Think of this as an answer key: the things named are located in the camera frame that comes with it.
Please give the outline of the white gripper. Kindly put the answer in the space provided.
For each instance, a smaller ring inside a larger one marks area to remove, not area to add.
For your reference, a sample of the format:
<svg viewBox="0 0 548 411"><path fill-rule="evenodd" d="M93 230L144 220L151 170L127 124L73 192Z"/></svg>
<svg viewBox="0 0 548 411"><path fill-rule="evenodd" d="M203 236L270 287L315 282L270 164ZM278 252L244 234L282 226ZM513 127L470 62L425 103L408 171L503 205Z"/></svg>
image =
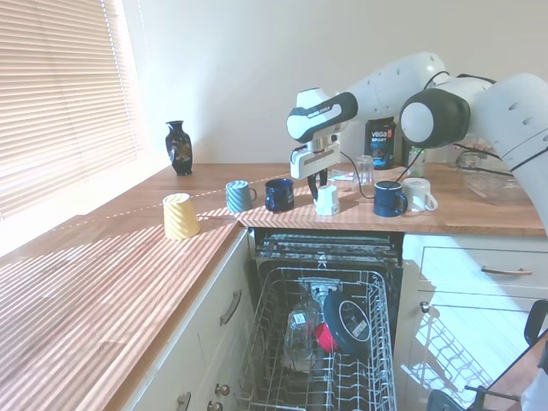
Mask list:
<svg viewBox="0 0 548 411"><path fill-rule="evenodd" d="M313 152L307 146L293 150L290 156L290 174L297 180L307 178L307 185L314 200L318 198L317 173L321 187L328 182L328 168L340 160L341 144L332 143L322 152Z"/></svg>

